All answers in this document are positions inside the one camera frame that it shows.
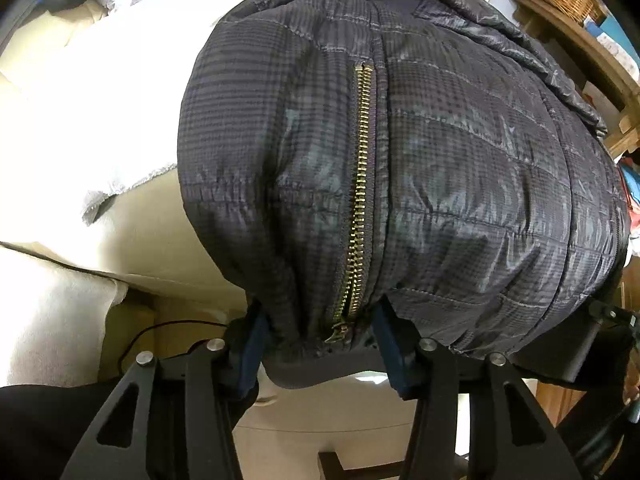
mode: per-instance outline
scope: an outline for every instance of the person's hand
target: person's hand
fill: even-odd
[[[625,406],[633,400],[640,399],[640,354],[636,348],[631,350],[629,364],[626,367],[625,385],[622,400]]]

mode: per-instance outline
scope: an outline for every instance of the gold metal zipper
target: gold metal zipper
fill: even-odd
[[[347,253],[346,270],[342,280],[340,301],[334,309],[333,333],[325,342],[331,343],[344,339],[350,324],[355,320],[364,280],[364,244],[365,244],[365,204],[367,199],[367,163],[369,161],[369,116],[373,67],[360,64],[356,67],[358,85],[358,110],[356,129],[358,131],[358,159],[353,186],[351,206],[351,229]]]

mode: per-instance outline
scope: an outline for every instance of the zipper pull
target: zipper pull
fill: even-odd
[[[338,341],[342,341],[349,331],[349,323],[342,319],[332,326],[332,330],[334,332],[324,340],[325,343],[337,343]]]

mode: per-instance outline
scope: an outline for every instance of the metal screw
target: metal screw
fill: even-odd
[[[219,337],[215,339],[209,339],[207,341],[207,350],[212,352],[220,352],[225,347],[225,340]]]
[[[422,339],[420,339],[418,346],[420,346],[420,348],[425,352],[433,352],[438,347],[438,343],[435,341],[435,339],[423,337]]]
[[[154,354],[149,350],[145,350],[144,352],[140,352],[138,355],[136,355],[136,362],[140,366],[147,366],[153,360]]]
[[[491,364],[493,365],[504,366],[507,362],[507,358],[500,352],[493,352],[492,354],[489,354],[489,361],[491,361]]]

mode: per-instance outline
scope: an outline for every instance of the jacket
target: jacket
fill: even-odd
[[[626,250],[605,132],[483,0],[245,0],[195,63],[178,174],[204,247],[268,313],[266,361],[315,366],[281,381],[306,385],[376,365],[350,354],[375,348],[383,294],[478,358],[567,318]]]

